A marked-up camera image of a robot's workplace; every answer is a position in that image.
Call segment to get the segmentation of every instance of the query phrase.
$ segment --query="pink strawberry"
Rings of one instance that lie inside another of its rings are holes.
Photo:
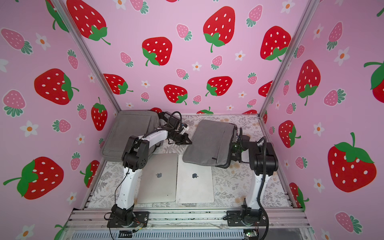
[[[75,171],[80,165],[80,153],[75,152],[71,159],[71,168],[72,171]]]
[[[249,12],[248,14],[249,18],[247,18],[247,25],[249,28],[256,25],[256,22],[260,20],[260,18],[262,17],[262,13],[263,13],[263,5],[257,5]]]
[[[68,55],[68,61],[70,65],[73,67],[73,69],[77,69],[77,67],[79,66],[79,61],[76,58],[76,54],[74,53],[74,51],[72,51],[72,49],[69,49]]]
[[[61,119],[54,121],[52,127],[56,132],[66,132],[71,129],[71,124],[67,120]]]
[[[219,66],[223,64],[223,57],[221,55],[216,56],[214,59],[212,59],[211,68],[213,70],[217,70]]]
[[[196,95],[193,98],[193,104],[198,105],[200,102],[201,102],[201,96],[200,95]]]
[[[253,107],[257,102],[257,99],[252,99],[251,101],[248,102],[247,108]]]
[[[249,84],[254,85],[257,81],[256,73],[250,73],[247,81]]]
[[[184,69],[181,69],[181,68],[176,69],[176,74],[179,78],[182,78],[184,80],[189,78],[188,73]]]
[[[30,43],[28,41],[24,41],[24,38],[20,33],[7,28],[1,28],[0,32],[12,48],[20,50],[22,53],[28,55],[33,52]]]
[[[324,98],[324,104],[327,106],[334,107],[336,104],[340,104],[345,100],[347,94],[343,89],[338,89],[337,91],[333,89],[330,91]]]
[[[359,221],[352,215],[348,215],[345,212],[339,212],[335,215],[337,222],[348,232],[352,233],[355,231],[357,234],[362,233],[362,226]]]
[[[81,117],[82,120],[87,119],[87,110],[84,108],[84,105],[77,105],[77,111],[79,111],[79,117]]]
[[[184,38],[184,40],[189,41],[192,39],[192,33],[189,31],[188,27],[182,24],[178,24],[176,26],[177,34],[180,38]]]

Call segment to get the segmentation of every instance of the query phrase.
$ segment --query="white flower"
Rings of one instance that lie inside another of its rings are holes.
[[[244,91],[242,91],[241,93],[239,93],[239,98],[244,98],[246,95],[246,93],[244,93]]]
[[[0,71],[7,72],[5,65],[8,64],[8,61],[5,59],[0,59]]]
[[[71,195],[67,198],[67,201],[70,202],[70,205],[73,201],[76,201],[76,194],[77,194],[77,192],[75,192],[75,193],[71,192]]]
[[[145,88],[148,88],[148,86],[150,86],[148,81],[141,81],[141,85],[144,86]]]
[[[235,60],[240,60],[242,61],[243,60],[243,57],[245,57],[245,54],[243,53],[243,50],[241,50],[239,53],[235,53]]]
[[[125,10],[125,2],[127,2],[127,0],[113,0],[115,3],[116,3],[116,9],[124,9]]]
[[[280,13],[283,13],[283,12],[289,13],[291,11],[291,7],[293,7],[294,5],[295,3],[293,3],[292,0],[283,2],[283,8],[281,9]]]
[[[334,60],[335,62],[339,62],[339,66],[341,66],[345,60],[349,59],[349,54],[347,54],[348,50],[349,50],[349,47],[344,49],[344,51],[341,49],[339,50],[338,56]]]
[[[24,135],[25,137],[28,137],[29,135],[37,135],[36,129],[39,127],[37,124],[32,124],[31,121],[26,122],[26,126],[21,126],[20,129],[25,131]]]
[[[313,39],[320,37],[320,33],[323,30],[323,28],[324,27],[321,26],[321,24],[319,24],[319,26],[317,26],[317,28],[315,30],[313,30],[313,33],[314,33]]]
[[[323,127],[321,127],[321,122],[317,125],[314,124],[313,127],[314,127],[313,134],[317,133],[317,135],[319,135],[319,137],[321,136],[321,132],[323,132],[325,130]]]
[[[84,138],[85,136],[81,135],[81,133],[79,134],[79,136],[76,138],[76,140],[78,141],[78,144],[82,144],[84,143]]]
[[[319,190],[319,193],[321,193],[321,190],[322,190],[322,189],[325,189],[324,185],[321,184],[321,179],[316,180],[316,178],[314,178],[313,180],[314,180],[314,185],[313,185],[313,187],[314,187],[314,188],[317,188],[317,190]]]
[[[46,36],[40,36],[40,34],[36,33],[36,43],[41,45],[41,47],[46,50],[49,48],[51,45],[47,42],[47,37]]]
[[[17,237],[15,239],[21,239],[21,240],[26,240],[28,237],[32,237],[33,236],[33,228],[35,227],[35,225],[33,224],[32,226],[28,227],[28,226],[24,226],[23,227],[23,232],[20,233],[19,235],[17,235]]]
[[[200,71],[200,68],[201,68],[201,65],[199,65],[198,62],[196,62],[195,64],[192,64],[192,67],[193,67],[193,70],[197,70],[197,71]]]

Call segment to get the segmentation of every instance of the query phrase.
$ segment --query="strawberry print wallpaper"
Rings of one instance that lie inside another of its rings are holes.
[[[99,167],[114,107],[51,1],[5,1],[0,33],[1,239],[58,240]]]
[[[384,4],[324,0],[264,118],[316,239],[382,239]]]
[[[306,5],[66,1],[122,109],[189,114],[260,111]]]

